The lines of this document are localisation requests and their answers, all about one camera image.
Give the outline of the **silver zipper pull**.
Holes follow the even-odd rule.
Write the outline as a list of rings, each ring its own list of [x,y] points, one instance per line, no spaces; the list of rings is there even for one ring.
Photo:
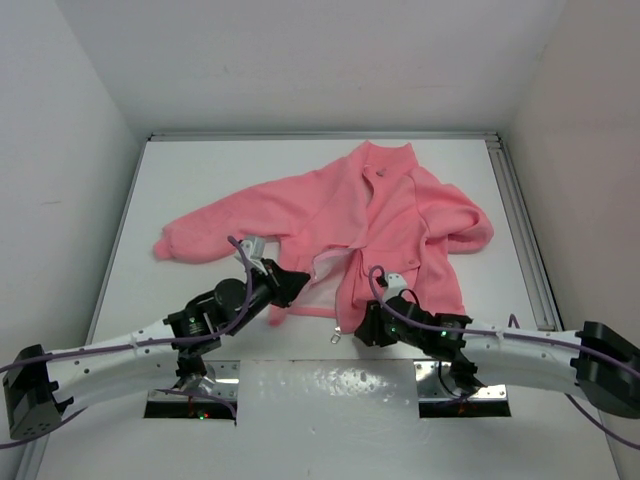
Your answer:
[[[333,334],[330,338],[330,343],[332,345],[336,345],[340,342],[341,338],[342,338],[343,332],[340,326],[336,326],[333,330]]]

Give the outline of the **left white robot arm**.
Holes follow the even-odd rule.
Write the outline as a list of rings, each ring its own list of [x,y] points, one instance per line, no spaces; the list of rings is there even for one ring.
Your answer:
[[[22,349],[2,367],[8,450],[33,442],[77,418],[87,408],[130,394],[157,390],[207,400],[237,414],[233,404],[206,390],[211,377],[204,355],[219,348],[269,306],[287,308],[312,274],[261,259],[246,278],[220,281],[181,310],[114,339],[66,350]]]

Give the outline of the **pink fleece jacket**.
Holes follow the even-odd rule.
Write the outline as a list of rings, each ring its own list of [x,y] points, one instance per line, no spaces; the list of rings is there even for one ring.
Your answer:
[[[364,142],[350,154],[302,175],[255,185],[167,224],[153,252],[160,260],[208,263],[231,254],[232,240],[279,243],[279,265],[303,271],[306,297],[273,308],[288,315],[333,318],[344,333],[362,323],[379,266],[401,275],[432,313],[460,314],[463,299],[453,254],[492,240],[485,212],[461,190],[422,167],[411,145]]]

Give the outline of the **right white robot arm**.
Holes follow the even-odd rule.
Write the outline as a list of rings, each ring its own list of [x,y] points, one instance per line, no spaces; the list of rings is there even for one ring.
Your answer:
[[[355,336],[367,346],[404,343],[449,364],[464,393],[522,386],[577,396],[617,417],[639,416],[639,349],[599,322],[562,332],[476,326],[468,316],[431,314],[395,296],[369,302]]]

